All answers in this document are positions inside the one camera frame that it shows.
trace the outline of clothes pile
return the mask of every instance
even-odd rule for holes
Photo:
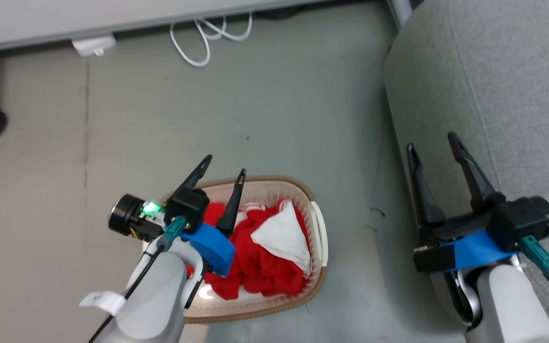
[[[204,222],[215,226],[225,208],[209,204]],[[227,278],[207,273],[204,280],[225,300],[238,298],[240,286],[265,297],[299,295],[311,274],[307,237],[302,215],[291,200],[271,208],[247,204],[230,236],[236,252]]]

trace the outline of white basket handle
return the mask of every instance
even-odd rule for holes
[[[313,209],[314,209],[314,218],[313,220],[316,220],[316,227],[318,228],[318,231],[316,232],[319,236],[317,238],[317,242],[319,244],[318,249],[320,250],[319,253],[322,257],[322,263],[323,267],[327,267],[327,259],[329,258],[329,253],[327,249],[327,230],[325,229],[325,221],[323,220],[323,215],[321,213],[321,209],[319,208],[319,205],[316,204],[316,202],[311,202]]]

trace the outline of sofa seam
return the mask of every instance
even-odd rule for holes
[[[447,0],[447,2],[448,2],[448,4],[446,6],[446,12],[447,12],[446,16],[448,17],[449,28],[450,28],[450,31],[451,31],[451,35],[453,36],[453,42],[455,44],[455,51],[457,53],[457,56],[459,57],[459,63],[461,65],[461,71],[463,73],[463,80],[465,81],[466,87],[469,89],[471,104],[472,104],[472,107],[473,107],[472,110],[475,113],[475,115],[477,116],[478,122],[480,124],[482,142],[484,143],[484,146],[486,147],[486,152],[487,152],[487,155],[488,155],[488,159],[490,160],[489,169],[491,171],[491,174],[495,178],[495,183],[497,184],[497,189],[499,189],[499,191],[503,191],[501,189],[501,182],[499,182],[499,172],[497,172],[497,166],[496,166],[496,163],[495,163],[495,158],[493,157],[492,149],[490,147],[490,140],[488,139],[488,134],[486,133],[486,124],[484,123],[484,117],[482,116],[482,111],[480,111],[480,107],[478,105],[476,92],[473,89],[473,85],[471,85],[471,81],[469,80],[466,64],[464,63],[464,59],[463,59],[463,56],[462,56],[460,48],[459,48],[459,39],[457,37],[457,32],[456,32],[456,29],[455,29],[455,24],[453,22],[453,17],[450,13],[450,7],[452,6],[452,2],[451,2],[451,0]]]

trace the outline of green light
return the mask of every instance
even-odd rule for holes
[[[160,210],[161,207],[153,202],[148,202],[148,204],[143,207],[143,213],[160,212]]]

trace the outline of basket handle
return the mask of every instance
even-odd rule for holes
[[[319,241],[322,250],[322,261],[323,267],[327,267],[327,259],[329,258],[329,253],[327,249],[327,230],[325,228],[325,220],[323,220],[323,214],[319,205],[315,201],[311,202],[313,209],[315,211],[316,225],[319,229]]]

